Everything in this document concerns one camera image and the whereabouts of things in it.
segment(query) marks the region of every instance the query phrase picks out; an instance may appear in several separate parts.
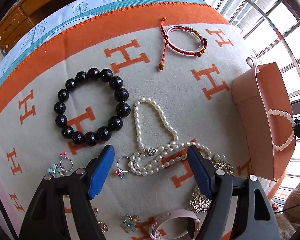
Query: silver ring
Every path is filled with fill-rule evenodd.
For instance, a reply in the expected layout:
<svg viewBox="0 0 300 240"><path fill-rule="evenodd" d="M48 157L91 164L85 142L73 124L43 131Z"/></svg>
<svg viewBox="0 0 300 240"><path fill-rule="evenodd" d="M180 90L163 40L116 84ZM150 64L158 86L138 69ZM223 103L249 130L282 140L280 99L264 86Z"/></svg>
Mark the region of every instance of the silver ring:
<svg viewBox="0 0 300 240"><path fill-rule="evenodd" d="M123 171L123 170L121 170L120 168L119 168L119 161L121 160L121 159L123 159L123 158L127 158L127 159L130 159L129 157L127 157L127 156L123 156L123 157L121 157L118 161L117 161L117 169L118 169L118 171L121 171L121 172L129 172L130 171L130 169L128 169L127 171Z"/></svg>
<svg viewBox="0 0 300 240"><path fill-rule="evenodd" d="M61 166L61 162L62 162L64 159L68 159L68 160L71 162L72 167L71 167L71 169L70 169L69 171L72 171L72 169L73 169L73 162L72 162L68 157L64 157L64 158L61 159L61 161L60 161L60 163L59 163L60 169L62 169L62 170L65 171L65 172L69 172L69 171L66 171L66 170Z"/></svg>

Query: silver screw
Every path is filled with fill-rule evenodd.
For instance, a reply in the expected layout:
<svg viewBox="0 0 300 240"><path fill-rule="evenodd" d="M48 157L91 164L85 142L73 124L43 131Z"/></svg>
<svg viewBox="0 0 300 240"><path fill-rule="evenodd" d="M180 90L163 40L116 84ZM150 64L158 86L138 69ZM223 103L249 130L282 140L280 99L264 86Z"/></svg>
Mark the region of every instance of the silver screw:
<svg viewBox="0 0 300 240"><path fill-rule="evenodd" d="M217 173L218 175L220 175L220 176L223 176L223 175L225 174L225 171L222 170L222 169L218 169L218 170L216 171L216 173Z"/></svg>
<svg viewBox="0 0 300 240"><path fill-rule="evenodd" d="M79 168L79 169L77 169L77 171L76 171L76 173L79 174L79 175L84 174L85 172L86 172L86 171L85 171L84 168Z"/></svg>
<svg viewBox="0 0 300 240"><path fill-rule="evenodd" d="M52 178L51 174L47 174L44 177L44 180L50 180Z"/></svg>
<svg viewBox="0 0 300 240"><path fill-rule="evenodd" d="M250 175L249 179L251 179L252 181L257 181L258 178L255 175Z"/></svg>

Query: black bead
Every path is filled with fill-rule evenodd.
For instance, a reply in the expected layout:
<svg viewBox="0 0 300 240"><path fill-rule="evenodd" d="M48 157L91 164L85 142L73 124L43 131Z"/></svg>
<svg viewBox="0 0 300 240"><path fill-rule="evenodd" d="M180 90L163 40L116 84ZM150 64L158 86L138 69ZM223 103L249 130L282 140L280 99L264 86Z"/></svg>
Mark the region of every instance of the black bead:
<svg viewBox="0 0 300 240"><path fill-rule="evenodd" d="M109 87L113 90L122 88L122 86L123 86L123 80L121 77L114 76L109 81Z"/></svg>
<svg viewBox="0 0 300 240"><path fill-rule="evenodd" d="M61 130L61 134L66 139L71 139L73 135L73 128L71 126L64 126Z"/></svg>
<svg viewBox="0 0 300 240"><path fill-rule="evenodd" d="M97 135L99 141L106 142L111 138L111 130L107 126L101 126L97 131Z"/></svg>
<svg viewBox="0 0 300 240"><path fill-rule="evenodd" d="M53 109L57 114L63 114L66 111L66 105L64 102L57 102Z"/></svg>
<svg viewBox="0 0 300 240"><path fill-rule="evenodd" d="M108 127L110 128L111 131L119 131L121 130L123 126L123 121L120 117L118 116L112 116L108 120Z"/></svg>
<svg viewBox="0 0 300 240"><path fill-rule="evenodd" d="M100 71L97 68L93 67L88 70L87 76L88 79L98 80L100 76Z"/></svg>
<svg viewBox="0 0 300 240"><path fill-rule="evenodd" d="M127 101L128 98L129 98L129 92L125 88L118 88L114 92L114 99L119 103Z"/></svg>
<svg viewBox="0 0 300 240"><path fill-rule="evenodd" d="M73 91L77 88L77 81L73 78L70 78L66 81L66 90Z"/></svg>
<svg viewBox="0 0 300 240"><path fill-rule="evenodd" d="M112 71L110 69L103 69L100 71L100 80L102 82L109 82L110 79L112 78L113 74Z"/></svg>
<svg viewBox="0 0 300 240"><path fill-rule="evenodd" d="M88 80L87 73L85 73L84 71L78 72L75 75L75 80L77 81L78 84L87 81Z"/></svg>
<svg viewBox="0 0 300 240"><path fill-rule="evenodd" d="M61 102L64 102L64 101L67 101L68 98L69 98L69 91L66 90L66 89L61 89L59 92L58 92L58 99L59 101Z"/></svg>
<svg viewBox="0 0 300 240"><path fill-rule="evenodd" d="M84 135L84 141L88 146L95 146L98 142L98 136L95 132L87 132Z"/></svg>
<svg viewBox="0 0 300 240"><path fill-rule="evenodd" d="M127 117L130 114L131 109L130 109L130 106L127 103L119 103L115 107L115 111L116 111L118 116Z"/></svg>
<svg viewBox="0 0 300 240"><path fill-rule="evenodd" d="M68 119L64 114L58 114L56 117L56 125L60 128L63 128L67 125Z"/></svg>
<svg viewBox="0 0 300 240"><path fill-rule="evenodd" d="M72 135L72 142L74 145L81 145L84 143L84 134L81 132L74 132Z"/></svg>

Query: red braided bracelet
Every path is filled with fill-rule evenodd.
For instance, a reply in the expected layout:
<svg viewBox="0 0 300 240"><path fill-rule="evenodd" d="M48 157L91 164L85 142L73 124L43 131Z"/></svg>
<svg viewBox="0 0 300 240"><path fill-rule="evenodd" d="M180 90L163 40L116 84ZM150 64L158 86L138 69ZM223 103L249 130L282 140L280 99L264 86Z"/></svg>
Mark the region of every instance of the red braided bracelet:
<svg viewBox="0 0 300 240"><path fill-rule="evenodd" d="M186 55L186 56L198 56L198 57L201 57L202 54L205 53L206 48L208 46L206 38L203 38L201 36L201 34L199 32L197 32L196 30L194 30L193 28L186 27L186 26L171 26L168 29L166 29L166 31L164 31L164 29L163 29L163 23L164 23L164 21L166 19L167 19L166 17L163 17L162 21L161 21L161 31L162 31L162 34L163 34L163 38L164 38L164 40L166 42L165 42L165 45L164 45L162 60L161 60L161 63L159 64L159 70L163 70L163 66L164 66L163 63L164 63L164 59L165 59L167 45L169 45L170 48L172 48L174 51L176 51L176 52L178 52L180 54ZM187 32L193 34L194 36L196 36L200 40L200 46L199 46L199 48L197 50L195 50L195 51L189 51L189 50L180 49L176 45L172 44L172 42L169 39L168 34L170 32L172 32L172 31L175 31L175 30L187 31Z"/></svg>

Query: black cable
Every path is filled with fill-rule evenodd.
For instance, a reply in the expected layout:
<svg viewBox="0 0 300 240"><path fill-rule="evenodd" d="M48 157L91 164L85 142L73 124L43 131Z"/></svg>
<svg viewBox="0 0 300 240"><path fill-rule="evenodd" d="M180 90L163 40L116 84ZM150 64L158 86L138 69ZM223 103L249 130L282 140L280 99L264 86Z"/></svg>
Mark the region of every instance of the black cable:
<svg viewBox="0 0 300 240"><path fill-rule="evenodd" d="M5 220L6 223L7 223L7 226L8 226L8 228L9 228L11 234L12 234L12 237L13 237L15 240L18 240L18 235L17 235L16 231L14 230L14 227L13 227L13 225L12 225L12 223L11 223L11 220L10 220L8 214L7 214L6 209L5 209L4 206L3 206L3 203L2 203L2 201L1 201L1 199L0 199L0 211L1 211L1 213L2 213L2 216L3 216L4 220Z"/></svg>
<svg viewBox="0 0 300 240"><path fill-rule="evenodd" d="M275 214L277 214L277 213L281 213L281 212L285 212L285 211L287 211L287 210L289 210L289 209L292 209L292 208L295 208L295 207L297 207L297 206L300 206L300 204L297 204L297 205L295 205L295 206L293 206L293 207L289 207L289 208L286 208L286 209L284 209L284 210L281 210L281 211L275 212Z"/></svg>

